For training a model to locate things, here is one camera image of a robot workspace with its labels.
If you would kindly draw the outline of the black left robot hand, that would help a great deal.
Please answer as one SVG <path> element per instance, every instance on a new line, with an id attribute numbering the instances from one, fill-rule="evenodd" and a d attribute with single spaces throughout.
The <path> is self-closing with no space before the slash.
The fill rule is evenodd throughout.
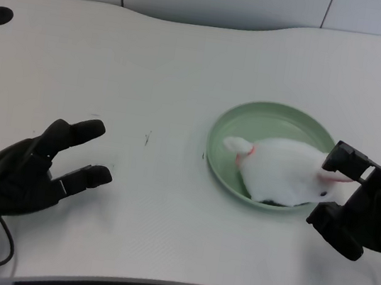
<path id="1" fill-rule="evenodd" d="M 0 151 L 0 217 L 21 216 L 57 205 L 60 200 L 110 183 L 109 168 L 87 165 L 52 178 L 54 157 L 105 133 L 99 119 L 69 124 L 57 119 L 43 133 Z"/>

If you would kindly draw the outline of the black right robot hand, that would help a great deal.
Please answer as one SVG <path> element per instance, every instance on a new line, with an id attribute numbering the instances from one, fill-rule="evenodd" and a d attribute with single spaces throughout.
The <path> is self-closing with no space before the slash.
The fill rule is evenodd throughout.
<path id="1" fill-rule="evenodd" d="M 307 223 L 349 260 L 360 259 L 365 248 L 381 253 L 381 166 L 341 140 L 322 168 L 360 186 L 344 205 L 319 203 Z"/>

